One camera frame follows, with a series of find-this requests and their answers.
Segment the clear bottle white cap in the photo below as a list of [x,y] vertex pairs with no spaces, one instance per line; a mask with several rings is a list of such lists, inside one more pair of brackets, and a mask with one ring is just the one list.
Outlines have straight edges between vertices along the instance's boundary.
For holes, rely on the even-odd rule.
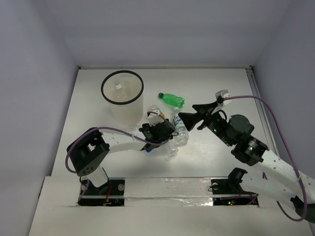
[[178,133],[178,135],[174,139],[175,139],[175,143],[178,146],[184,146],[188,143],[189,133],[188,133],[187,128],[185,127],[182,119],[178,115],[179,112],[180,112],[180,109],[178,107],[175,107],[173,109],[172,121],[173,121],[174,127],[176,129],[176,132]]

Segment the green plastic bottle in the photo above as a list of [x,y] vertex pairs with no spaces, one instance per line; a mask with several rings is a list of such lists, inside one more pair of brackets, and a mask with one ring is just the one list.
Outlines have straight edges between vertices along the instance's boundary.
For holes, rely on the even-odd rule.
[[185,99],[169,93],[159,93],[158,98],[161,99],[165,104],[173,107],[182,108],[185,104]]

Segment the crushed clear bottle blue cap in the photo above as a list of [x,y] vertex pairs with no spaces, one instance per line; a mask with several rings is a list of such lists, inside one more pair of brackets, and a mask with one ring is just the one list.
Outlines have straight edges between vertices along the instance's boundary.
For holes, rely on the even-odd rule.
[[165,144],[162,145],[158,148],[151,148],[146,150],[147,153],[159,153],[159,154],[163,154],[164,156],[166,156],[166,158],[171,159],[175,156],[177,156],[178,154],[178,148],[174,145],[170,145],[170,144]]

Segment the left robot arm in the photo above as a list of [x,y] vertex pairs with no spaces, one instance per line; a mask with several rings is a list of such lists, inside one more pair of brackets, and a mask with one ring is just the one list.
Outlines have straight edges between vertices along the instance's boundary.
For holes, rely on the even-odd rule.
[[170,153],[188,142],[188,130],[176,113],[172,120],[165,118],[159,109],[147,112],[148,122],[134,133],[113,127],[92,127],[66,149],[65,167],[79,177],[86,177],[92,189],[104,194],[109,188],[109,178],[101,168],[104,158],[116,152],[150,152],[167,147]]

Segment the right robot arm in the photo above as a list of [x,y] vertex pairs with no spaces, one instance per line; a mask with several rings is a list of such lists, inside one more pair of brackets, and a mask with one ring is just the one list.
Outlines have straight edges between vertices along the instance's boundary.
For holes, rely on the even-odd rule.
[[221,115],[222,103],[195,104],[194,114],[181,114],[188,130],[201,123],[197,130],[208,128],[228,147],[240,162],[260,170],[266,177],[252,177],[243,169],[234,168],[226,181],[227,189],[253,191],[284,204],[299,216],[296,221],[315,221],[315,180],[300,172],[294,163],[288,164],[269,147],[252,136],[254,126],[244,115]]

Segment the translucent bin black rim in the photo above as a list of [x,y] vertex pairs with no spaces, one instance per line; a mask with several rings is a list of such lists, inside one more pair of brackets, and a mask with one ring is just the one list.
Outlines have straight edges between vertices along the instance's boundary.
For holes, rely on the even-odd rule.
[[144,82],[135,72],[119,70],[109,74],[101,83],[101,94],[122,125],[134,126],[144,114]]

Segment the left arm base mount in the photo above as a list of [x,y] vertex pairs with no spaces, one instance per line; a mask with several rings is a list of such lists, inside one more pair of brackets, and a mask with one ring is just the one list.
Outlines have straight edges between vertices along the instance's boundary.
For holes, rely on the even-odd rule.
[[95,187],[85,177],[80,178],[78,205],[83,207],[123,207],[125,179],[112,178],[101,187]]

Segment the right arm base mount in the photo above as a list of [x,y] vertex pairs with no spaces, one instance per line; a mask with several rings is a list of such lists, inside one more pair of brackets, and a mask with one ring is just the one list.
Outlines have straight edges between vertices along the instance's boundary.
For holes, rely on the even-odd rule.
[[246,170],[234,168],[227,178],[211,179],[208,188],[213,194],[214,206],[259,206],[258,194],[241,187]]

